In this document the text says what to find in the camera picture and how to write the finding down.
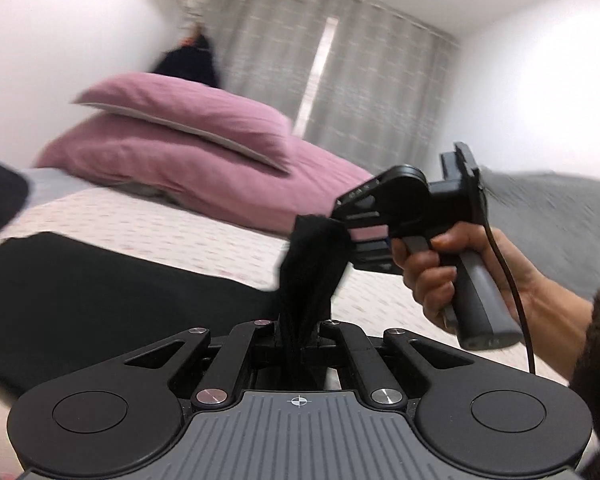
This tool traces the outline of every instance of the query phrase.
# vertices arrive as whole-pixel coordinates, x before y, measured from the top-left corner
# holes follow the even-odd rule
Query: cable
[[[482,211],[482,220],[484,225],[484,231],[487,233],[487,240],[489,241],[489,245],[491,246],[491,250],[496,255],[496,259],[502,268],[502,272],[504,272],[504,276],[507,280],[507,284],[509,285],[509,289],[511,290],[511,295],[513,296],[513,303],[516,305],[516,311],[518,312],[518,318],[520,320],[520,328],[522,329],[522,337],[525,339],[525,347],[526,347],[526,360],[528,362],[529,373],[535,375],[536,374],[536,359],[534,356],[534,347],[531,343],[531,332],[529,332],[529,325],[526,322],[526,314],[525,309],[522,306],[522,300],[520,299],[520,293],[518,292],[518,288],[516,286],[516,280],[513,279],[513,274],[507,265],[507,261],[502,256],[500,252],[500,248],[496,243],[495,238],[493,237],[493,232],[491,231],[491,226],[489,225],[489,220],[487,216],[487,199],[484,194],[484,188],[482,187],[482,183],[480,183],[480,209]]]

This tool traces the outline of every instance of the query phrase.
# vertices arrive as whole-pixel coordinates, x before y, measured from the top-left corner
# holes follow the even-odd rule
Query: metal screw
[[[220,404],[221,402],[225,402],[227,397],[226,391],[219,390],[218,388],[200,390],[196,395],[196,399],[202,404]]]
[[[402,400],[402,394],[392,388],[380,388],[371,394],[371,398],[378,404],[397,404]]]

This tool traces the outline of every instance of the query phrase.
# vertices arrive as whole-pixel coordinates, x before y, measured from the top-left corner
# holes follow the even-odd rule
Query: white wall
[[[437,154],[600,178],[600,0],[550,0],[461,41]]]
[[[0,0],[0,160],[30,165],[91,113],[69,104],[79,92],[149,69],[179,20],[176,0]]]

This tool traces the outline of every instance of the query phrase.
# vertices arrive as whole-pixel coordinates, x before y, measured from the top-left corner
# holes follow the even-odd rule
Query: finger
[[[407,244],[399,238],[393,238],[391,240],[391,255],[394,258],[395,264],[404,270],[404,263],[409,257]]]
[[[432,290],[424,298],[423,313],[424,316],[437,327],[445,330],[446,332],[453,332],[448,329],[444,321],[444,309],[451,303],[456,289],[454,284],[446,282],[444,285],[439,286],[435,290]]]
[[[440,264],[440,256],[434,251],[423,251],[409,256],[404,263],[402,280],[411,290],[416,284],[418,277],[427,269],[437,267]]]
[[[458,270],[455,267],[433,267],[425,270],[416,280],[413,299],[422,304],[427,294],[445,283],[455,281],[457,275]]]
[[[483,226],[458,222],[446,233],[432,238],[431,245],[443,252],[455,253],[473,249],[481,253],[489,247],[489,240]]]

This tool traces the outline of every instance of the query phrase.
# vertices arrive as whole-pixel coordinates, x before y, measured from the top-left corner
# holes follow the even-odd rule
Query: human hand
[[[531,306],[534,293],[545,277],[525,255],[498,229],[493,236],[500,252],[507,261],[522,300],[527,319],[532,315]],[[440,267],[438,253],[461,253],[474,250],[484,260],[487,270],[493,277],[509,313],[518,320],[516,305],[509,289],[504,272],[491,250],[484,227],[467,222],[458,222],[449,231],[431,240],[434,250],[409,254],[402,240],[392,240],[394,262],[403,271],[404,284],[413,291],[413,298],[423,306],[424,316],[433,324],[447,332],[453,332],[445,325],[443,311],[454,296],[455,267]]]

